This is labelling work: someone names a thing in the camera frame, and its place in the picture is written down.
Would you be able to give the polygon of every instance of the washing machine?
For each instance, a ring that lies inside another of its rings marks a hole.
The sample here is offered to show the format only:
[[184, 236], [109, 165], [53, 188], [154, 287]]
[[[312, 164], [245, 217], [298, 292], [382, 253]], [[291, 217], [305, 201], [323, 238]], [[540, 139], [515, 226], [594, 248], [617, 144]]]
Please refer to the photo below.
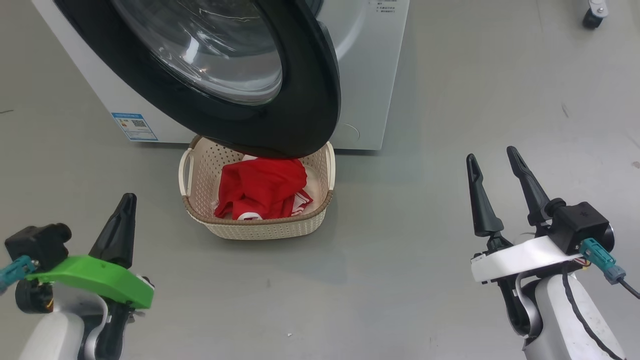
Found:
[[409, 0], [33, 0], [135, 142], [380, 149]]

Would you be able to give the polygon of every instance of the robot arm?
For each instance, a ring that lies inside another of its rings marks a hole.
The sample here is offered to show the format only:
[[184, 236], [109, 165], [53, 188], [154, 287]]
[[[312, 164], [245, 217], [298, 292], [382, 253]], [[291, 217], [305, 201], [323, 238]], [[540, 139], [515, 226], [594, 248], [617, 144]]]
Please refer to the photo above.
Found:
[[549, 200], [518, 151], [508, 147], [507, 153], [536, 237], [513, 245], [500, 234], [504, 226], [493, 212], [482, 172], [470, 154], [467, 172], [474, 231], [489, 237], [487, 250], [471, 259], [474, 279], [497, 283], [509, 322], [525, 340], [528, 360], [625, 359], [593, 301], [570, 275], [593, 262], [611, 284], [620, 282], [627, 288], [626, 274], [609, 255], [614, 247], [609, 221], [587, 202], [567, 206], [562, 199]]
[[25, 313], [45, 313], [20, 360], [118, 360], [125, 327], [137, 309], [148, 309], [154, 287], [128, 271], [133, 257], [136, 196], [122, 197], [89, 256], [67, 256], [66, 225], [28, 227], [5, 241], [19, 271], [16, 303]]

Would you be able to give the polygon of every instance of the black cable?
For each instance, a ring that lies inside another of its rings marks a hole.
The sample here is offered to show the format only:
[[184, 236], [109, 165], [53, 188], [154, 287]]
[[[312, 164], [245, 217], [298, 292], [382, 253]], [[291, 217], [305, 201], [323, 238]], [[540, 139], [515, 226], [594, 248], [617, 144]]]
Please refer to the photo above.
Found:
[[591, 328], [589, 327], [589, 324], [584, 319], [584, 317], [582, 317], [582, 314], [580, 313], [580, 309], [578, 309], [578, 305], [575, 303], [575, 299], [573, 298], [573, 292], [571, 291], [571, 287], [569, 286], [569, 275], [568, 275], [569, 264], [571, 264], [571, 261], [565, 262], [562, 266], [562, 284], [564, 285], [564, 293], [566, 294], [567, 300], [569, 300], [569, 303], [571, 304], [571, 308], [573, 309], [573, 313], [575, 314], [575, 317], [578, 318], [578, 321], [582, 324], [584, 330], [587, 332], [587, 335], [589, 335], [589, 337], [596, 342], [598, 347], [602, 349], [602, 351], [606, 352], [611, 359], [626, 360], [614, 354], [614, 352], [611, 351], [611, 349], [609, 349], [607, 345], [604, 345], [602, 340], [600, 340], [600, 338], [593, 332], [593, 330], [591, 330]]
[[633, 296], [635, 296], [635, 297], [640, 299], [640, 293], [636, 289], [632, 288], [631, 285], [627, 284], [627, 282], [624, 279], [618, 279], [618, 282], [625, 289], [627, 289]]

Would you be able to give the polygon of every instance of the laundry basket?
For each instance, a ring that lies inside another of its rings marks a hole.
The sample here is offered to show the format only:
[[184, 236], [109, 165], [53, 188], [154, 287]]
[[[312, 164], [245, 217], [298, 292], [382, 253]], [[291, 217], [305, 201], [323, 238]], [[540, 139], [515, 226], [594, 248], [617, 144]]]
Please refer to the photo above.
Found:
[[335, 155], [330, 143], [300, 161], [307, 171], [307, 193], [313, 202], [301, 215], [267, 220], [232, 220], [213, 215], [220, 174], [226, 164], [241, 161], [244, 154], [196, 136], [180, 161], [178, 180], [182, 201], [193, 220], [221, 238], [267, 240], [313, 233], [324, 220], [333, 197]]

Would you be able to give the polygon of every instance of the gray floor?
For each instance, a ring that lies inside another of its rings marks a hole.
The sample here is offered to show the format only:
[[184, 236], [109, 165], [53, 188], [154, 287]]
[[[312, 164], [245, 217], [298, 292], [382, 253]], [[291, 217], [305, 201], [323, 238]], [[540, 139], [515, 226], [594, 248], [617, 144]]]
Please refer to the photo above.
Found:
[[[551, 197], [612, 221], [614, 255], [640, 286], [640, 3], [611, 1], [589, 32], [572, 1], [414, 0], [384, 149], [337, 158], [320, 230], [259, 243], [194, 223], [177, 187], [182, 148], [129, 143], [30, 2], [4, 1], [2, 236], [65, 222], [84, 254], [120, 196], [138, 195], [133, 270], [157, 291], [123, 359], [523, 359], [498, 288], [470, 273], [484, 240], [468, 153], [506, 236], [530, 231], [505, 153], [516, 145]], [[579, 278], [637, 357], [637, 300], [595, 269]], [[0, 349], [16, 359], [38, 317], [8, 294]]]

